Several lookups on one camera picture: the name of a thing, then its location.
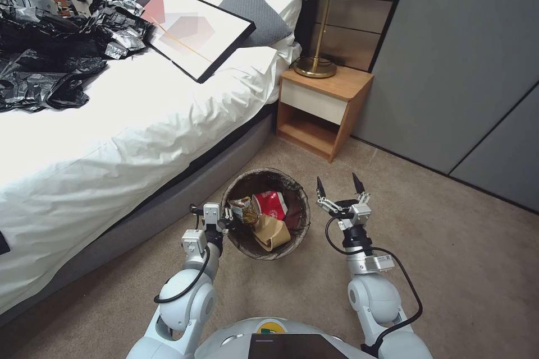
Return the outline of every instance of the red paper cup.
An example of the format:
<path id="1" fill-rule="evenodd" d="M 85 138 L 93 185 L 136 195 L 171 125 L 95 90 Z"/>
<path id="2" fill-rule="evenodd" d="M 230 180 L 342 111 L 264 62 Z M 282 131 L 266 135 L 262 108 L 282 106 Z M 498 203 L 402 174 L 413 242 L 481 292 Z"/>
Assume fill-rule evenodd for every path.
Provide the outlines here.
<path id="1" fill-rule="evenodd" d="M 282 198 L 282 193 L 276 191 L 266 191 L 261 194 L 255 194 L 251 197 L 254 209 L 258 214 L 265 214 L 284 220 L 288 208 L 285 205 L 285 200 Z"/>

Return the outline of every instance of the lamp stand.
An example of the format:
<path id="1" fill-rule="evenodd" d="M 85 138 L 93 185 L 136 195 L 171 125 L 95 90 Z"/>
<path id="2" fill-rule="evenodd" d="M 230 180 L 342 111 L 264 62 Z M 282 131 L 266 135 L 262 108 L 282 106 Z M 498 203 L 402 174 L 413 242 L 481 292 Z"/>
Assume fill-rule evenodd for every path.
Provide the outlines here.
<path id="1" fill-rule="evenodd" d="M 326 22 L 329 10 L 330 1 L 325 0 L 322 23 L 320 25 L 320 32 L 318 33 L 314 57 L 300 57 L 296 62 L 294 62 L 293 69 L 297 74 L 312 77 L 314 79 L 325 79 L 326 77 L 335 75 L 337 72 L 337 66 L 333 62 L 320 57 L 320 46 L 322 45 L 322 37 L 326 31 Z"/>

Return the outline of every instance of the wooden nightstand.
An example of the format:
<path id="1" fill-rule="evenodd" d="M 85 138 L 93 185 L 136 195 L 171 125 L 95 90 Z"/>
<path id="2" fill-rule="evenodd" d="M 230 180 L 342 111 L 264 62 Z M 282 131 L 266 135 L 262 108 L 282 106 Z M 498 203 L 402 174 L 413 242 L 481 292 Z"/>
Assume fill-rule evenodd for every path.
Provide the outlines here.
<path id="1" fill-rule="evenodd" d="M 277 135 L 333 161 L 350 137 L 373 75 L 337 67 L 328 79 L 281 76 Z"/>

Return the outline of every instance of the beige carpet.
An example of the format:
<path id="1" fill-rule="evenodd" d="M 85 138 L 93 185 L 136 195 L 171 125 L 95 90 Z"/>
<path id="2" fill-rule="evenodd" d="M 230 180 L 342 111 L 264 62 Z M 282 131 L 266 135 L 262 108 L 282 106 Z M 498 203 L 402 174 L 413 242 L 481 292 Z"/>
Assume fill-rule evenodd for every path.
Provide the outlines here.
<path id="1" fill-rule="evenodd" d="M 219 300 L 204 339 L 234 321 L 273 315 L 362 343 L 346 296 L 345 258 L 327 244 L 327 215 L 314 204 L 316 175 L 329 197 L 345 199 L 356 171 L 372 193 L 368 234 L 408 269 L 425 307 L 413 328 L 434 358 L 537 357 L 538 216 L 352 139 L 328 164 L 273 137 L 242 171 L 267 166 L 305 187 L 309 233 L 294 253 L 273 262 L 252 260 L 225 242 Z M 220 201 L 223 190 L 209 200 Z M 181 269 L 180 239 L 193 225 L 185 217 L 1 328 L 0 356 L 124 358 L 148 326 L 153 296 Z M 339 239 L 338 229 L 332 236 Z M 402 274 L 394 269 L 388 276 L 412 315 Z"/>

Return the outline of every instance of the white bed sheet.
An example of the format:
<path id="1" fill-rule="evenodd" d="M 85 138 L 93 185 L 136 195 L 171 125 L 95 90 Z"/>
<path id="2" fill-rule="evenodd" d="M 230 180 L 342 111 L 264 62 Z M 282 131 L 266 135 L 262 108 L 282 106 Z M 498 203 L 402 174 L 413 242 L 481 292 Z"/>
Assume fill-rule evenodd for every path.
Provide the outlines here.
<path id="1" fill-rule="evenodd" d="M 204 84 L 148 49 L 110 62 L 80 109 L 0 114 L 0 313 L 277 100 L 300 49 L 240 48 Z"/>

